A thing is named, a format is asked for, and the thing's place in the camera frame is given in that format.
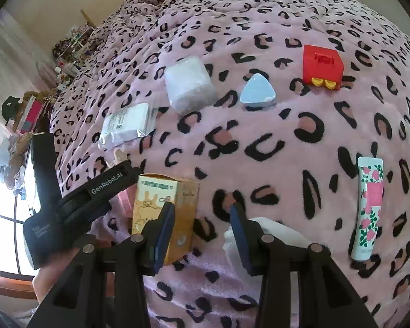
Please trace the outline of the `person's left hand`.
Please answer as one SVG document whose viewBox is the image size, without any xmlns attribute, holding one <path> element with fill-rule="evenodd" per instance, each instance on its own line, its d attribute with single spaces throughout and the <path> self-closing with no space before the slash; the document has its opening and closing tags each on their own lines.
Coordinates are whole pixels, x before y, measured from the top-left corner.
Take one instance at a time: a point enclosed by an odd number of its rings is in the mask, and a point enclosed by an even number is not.
<svg viewBox="0 0 410 328">
<path fill-rule="evenodd" d="M 41 304 L 79 251 L 78 248 L 71 248 L 62 253 L 54 253 L 49 257 L 46 264 L 37 271 L 32 280 L 32 286 L 39 304 Z"/>
</svg>

